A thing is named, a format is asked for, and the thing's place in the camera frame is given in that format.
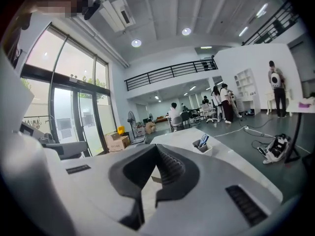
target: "long hair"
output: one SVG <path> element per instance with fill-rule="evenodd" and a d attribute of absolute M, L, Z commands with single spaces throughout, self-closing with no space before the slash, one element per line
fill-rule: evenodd
<path fill-rule="evenodd" d="M 214 86 L 214 87 L 213 87 L 213 93 L 214 93 L 215 95 L 220 94 L 219 89 L 218 89 L 217 86 Z"/>

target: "desk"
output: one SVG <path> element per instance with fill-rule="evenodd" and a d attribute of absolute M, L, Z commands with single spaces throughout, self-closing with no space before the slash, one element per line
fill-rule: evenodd
<path fill-rule="evenodd" d="M 295 149 L 295 143 L 296 143 L 296 139 L 297 139 L 297 137 L 299 135 L 302 114 L 303 113 L 315 114 L 315 105 L 311 105 L 308 108 L 300 108 L 299 107 L 299 101 L 291 100 L 291 102 L 289 103 L 289 105 L 288 105 L 286 110 L 288 112 L 291 112 L 291 113 L 298 113 L 298 118 L 297 118 L 297 123 L 296 123 L 294 136 L 293 136 L 293 139 L 292 139 L 292 143 L 290 145 L 290 148 L 288 150 L 288 153 L 287 153 L 287 155 L 285 157 L 285 161 L 284 161 L 284 163 L 289 163 L 289 162 L 298 160 L 300 158 L 299 153 Z M 296 157 L 291 158 L 292 152 L 295 152 Z"/>
<path fill-rule="evenodd" d="M 157 136 L 152 140 L 151 144 L 164 144 L 202 154 L 192 145 L 192 143 L 196 140 L 199 140 L 203 134 L 204 132 L 199 129 L 190 128 L 175 133 Z M 283 195 L 281 191 L 259 170 L 242 158 L 239 154 L 211 136 L 209 136 L 207 144 L 210 144 L 213 148 L 210 153 L 203 154 L 204 156 L 212 156 L 233 165 L 235 168 L 242 171 L 253 180 L 267 188 L 280 202 L 282 201 Z M 160 174 L 157 167 L 155 167 L 152 177 L 160 179 Z"/>
<path fill-rule="evenodd" d="M 269 92 L 266 94 L 267 97 L 267 115 L 271 113 L 272 111 L 272 101 L 275 100 L 275 94 L 274 92 Z M 292 101 L 292 95 L 291 95 L 291 89 L 285 90 L 285 97 L 289 100 L 289 105 Z M 286 108 L 286 111 L 289 112 L 290 116 L 292 116 L 292 111 L 289 111 L 288 108 Z"/>

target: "glass window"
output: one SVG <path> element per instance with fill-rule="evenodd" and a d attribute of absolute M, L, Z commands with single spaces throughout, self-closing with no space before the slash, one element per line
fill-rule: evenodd
<path fill-rule="evenodd" d="M 44 31 L 34 45 L 26 64 L 53 71 L 64 40 L 64 36 L 54 31 Z"/>
<path fill-rule="evenodd" d="M 58 59 L 55 72 L 63 75 L 93 83 L 93 56 L 75 44 L 67 40 Z"/>
<path fill-rule="evenodd" d="M 78 97 L 81 112 L 81 124 L 84 129 L 85 138 L 88 142 L 92 156 L 95 156 L 103 152 L 104 149 L 100 142 L 95 124 L 92 95 L 80 93 L 78 94 Z"/>
<path fill-rule="evenodd" d="M 102 126 L 103 134 L 105 135 L 116 130 L 113 112 L 109 104 L 109 97 L 100 93 L 97 93 L 96 95 L 100 124 Z"/>
<path fill-rule="evenodd" d="M 102 62 L 96 61 L 95 84 L 97 86 L 109 89 L 107 72 L 107 65 L 103 64 Z"/>
<path fill-rule="evenodd" d="M 55 88 L 54 112 L 57 134 L 61 144 L 79 141 L 73 117 L 75 110 L 72 105 L 72 97 L 72 91 Z"/>
<path fill-rule="evenodd" d="M 41 81 L 27 80 L 24 78 L 21 80 L 23 84 L 34 94 L 33 101 L 31 102 L 25 116 L 47 116 L 49 84 Z M 48 117 L 42 117 L 25 118 L 23 121 L 43 133 L 51 133 L 48 120 Z"/>

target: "balcony railing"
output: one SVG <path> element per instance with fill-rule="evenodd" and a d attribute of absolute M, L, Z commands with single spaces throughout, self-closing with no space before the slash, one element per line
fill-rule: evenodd
<path fill-rule="evenodd" d="M 299 15 L 294 12 L 292 5 L 286 1 L 256 33 L 243 42 L 243 45 L 270 43 L 295 25 L 298 18 Z"/>
<path fill-rule="evenodd" d="M 167 80 L 170 78 L 197 72 L 216 70 L 217 65 L 214 59 L 203 59 L 198 61 L 186 62 L 177 65 L 163 67 L 157 70 L 143 73 L 138 76 L 125 80 L 127 90 L 136 89 L 148 84 Z"/>

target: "doorway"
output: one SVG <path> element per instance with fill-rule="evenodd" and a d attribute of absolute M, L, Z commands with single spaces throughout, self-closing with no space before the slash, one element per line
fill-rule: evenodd
<path fill-rule="evenodd" d="M 85 141 L 88 144 L 85 156 L 95 156 L 105 151 L 97 126 L 93 98 L 96 94 L 79 91 L 75 88 L 52 86 L 51 115 L 55 117 L 52 125 L 53 136 L 59 143 Z"/>

